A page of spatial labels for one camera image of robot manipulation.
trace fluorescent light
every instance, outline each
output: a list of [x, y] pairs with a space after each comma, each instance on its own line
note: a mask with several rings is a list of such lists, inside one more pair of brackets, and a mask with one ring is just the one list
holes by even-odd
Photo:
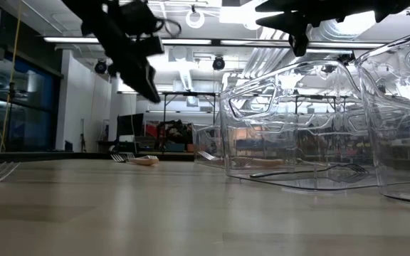
[[99, 43], [97, 38], [81, 38], [81, 37], [44, 37], [49, 43]]
[[162, 39], [166, 46], [172, 45], [211, 45], [211, 40], [207, 39]]
[[[162, 110], [147, 110], [146, 113], [164, 113]], [[166, 111], [166, 113], [176, 113], [176, 111]]]
[[[72, 43], [72, 44], [100, 44], [97, 38], [84, 38], [84, 37], [44, 37], [46, 42], [49, 43]], [[177, 45], [211, 45], [209, 39], [162, 39], [162, 43], [166, 46]]]
[[243, 24], [247, 29], [254, 30], [260, 28], [260, 26], [256, 24], [256, 20], [281, 13], [282, 12], [279, 11], [258, 13], [254, 9], [254, 6], [248, 4], [238, 7], [223, 6], [219, 13], [219, 23]]
[[352, 50], [372, 50], [379, 48], [386, 43], [364, 43], [364, 42], [310, 42], [308, 48], [316, 49], [352, 49]]
[[[147, 110], [146, 113], [164, 113], [164, 111], [162, 111], [162, 110]], [[167, 110], [166, 113], [212, 114], [213, 112], [207, 112], [207, 111], [171, 111], [171, 110]]]
[[123, 91], [118, 91], [117, 94], [140, 95], [138, 92], [123, 92]]
[[334, 49], [307, 49], [307, 53], [336, 53], [336, 54], [352, 54], [351, 50], [334, 50]]
[[[120, 4], [127, 4], [132, 0], [120, 0]], [[165, 4], [166, 6], [184, 6], [184, 5], [195, 5], [195, 6], [208, 6], [207, 1], [181, 1], [181, 0], [169, 0], [169, 1], [148, 1], [148, 4]]]
[[[81, 37], [44, 37], [49, 43], [71, 43], [71, 44], [99, 44], [97, 38]], [[211, 39], [162, 39], [166, 46], [211, 46]], [[312, 49], [337, 49], [337, 50], [373, 50], [386, 43], [363, 43], [363, 42], [309, 42], [308, 48]], [[235, 46], [235, 47], [267, 47], [267, 48], [290, 48], [286, 40], [220, 40], [216, 39], [213, 46]]]
[[376, 24], [374, 11], [367, 11], [364, 13], [347, 16], [341, 23], [334, 21], [333, 27], [343, 34], [360, 35], [371, 28], [374, 24]]
[[221, 40], [222, 46], [250, 46], [270, 48], [290, 48], [288, 41], [267, 40]]

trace transparent plastic box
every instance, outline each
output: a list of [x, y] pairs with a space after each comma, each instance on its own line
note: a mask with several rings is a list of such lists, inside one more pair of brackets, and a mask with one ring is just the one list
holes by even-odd
[[224, 168], [221, 125], [193, 124], [194, 162]]
[[305, 190], [376, 186], [361, 92], [337, 61], [298, 63], [221, 93], [226, 174]]
[[410, 201], [410, 36], [357, 60], [379, 190]]

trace window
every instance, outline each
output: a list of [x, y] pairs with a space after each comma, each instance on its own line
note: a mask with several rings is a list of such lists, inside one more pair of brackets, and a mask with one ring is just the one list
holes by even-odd
[[0, 60], [0, 130], [6, 118], [7, 151], [46, 151], [54, 148], [57, 97], [53, 76], [22, 60], [14, 66], [15, 97], [6, 103], [13, 64], [11, 56]]
[[[4, 123], [5, 101], [0, 100], [0, 123]], [[13, 104], [6, 123], [7, 151], [42, 151], [50, 146], [51, 113]]]
[[[0, 61], [0, 98], [6, 99], [9, 92], [12, 62]], [[53, 78], [51, 75], [30, 67], [21, 60], [16, 60], [14, 71], [14, 103], [37, 107], [44, 110], [53, 109]]]

